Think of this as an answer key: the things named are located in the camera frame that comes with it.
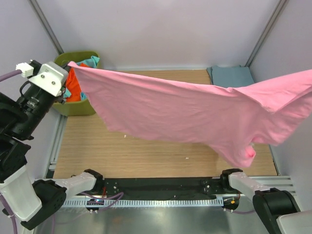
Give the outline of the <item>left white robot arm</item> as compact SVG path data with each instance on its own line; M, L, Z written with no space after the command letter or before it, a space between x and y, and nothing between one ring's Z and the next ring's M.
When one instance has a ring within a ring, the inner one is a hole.
M0 200L14 227L33 230L54 215L66 199L83 192L95 194L103 185L103 176L91 169L61 180L32 181L27 172L30 146L26 142L33 139L34 130L53 104L65 102L69 71L68 65L32 60L0 77L26 78L17 100L0 97Z

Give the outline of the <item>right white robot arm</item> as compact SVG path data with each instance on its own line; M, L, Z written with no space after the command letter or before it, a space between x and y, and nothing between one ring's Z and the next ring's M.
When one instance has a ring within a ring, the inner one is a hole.
M220 175L223 188L237 190L253 203L253 207L270 234L310 234L312 211L301 211L290 192L270 188L241 169L224 170Z

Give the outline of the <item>pink t shirt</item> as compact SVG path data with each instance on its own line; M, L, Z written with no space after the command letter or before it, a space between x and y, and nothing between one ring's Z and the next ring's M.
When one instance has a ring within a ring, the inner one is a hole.
M311 70L224 88L69 65L109 131L202 143L235 167L251 165L254 143L283 143L312 112Z

